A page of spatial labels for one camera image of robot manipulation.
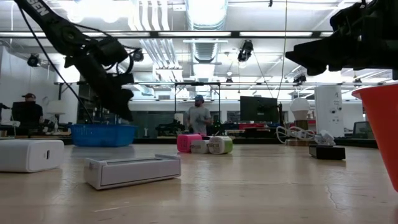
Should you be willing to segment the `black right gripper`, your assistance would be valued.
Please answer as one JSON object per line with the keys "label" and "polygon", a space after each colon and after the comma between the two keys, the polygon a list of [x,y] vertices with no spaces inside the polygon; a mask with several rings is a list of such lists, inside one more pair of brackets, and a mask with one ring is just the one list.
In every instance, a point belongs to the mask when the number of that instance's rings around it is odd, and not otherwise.
{"label": "black right gripper", "polygon": [[335,68],[391,69],[392,78],[397,79],[397,32],[365,31],[357,34],[339,34],[294,46],[285,53],[289,60],[307,69],[307,74],[316,76]]}

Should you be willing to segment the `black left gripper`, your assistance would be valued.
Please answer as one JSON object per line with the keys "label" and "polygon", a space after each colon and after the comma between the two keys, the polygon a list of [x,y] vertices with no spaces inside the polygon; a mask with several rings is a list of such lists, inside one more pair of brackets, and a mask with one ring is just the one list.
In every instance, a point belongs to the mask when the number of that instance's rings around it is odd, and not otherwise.
{"label": "black left gripper", "polygon": [[133,92],[122,86],[133,81],[131,73],[108,73],[92,55],[66,57],[65,68],[74,66],[96,93],[101,94],[102,105],[120,118],[132,121],[129,100]]}

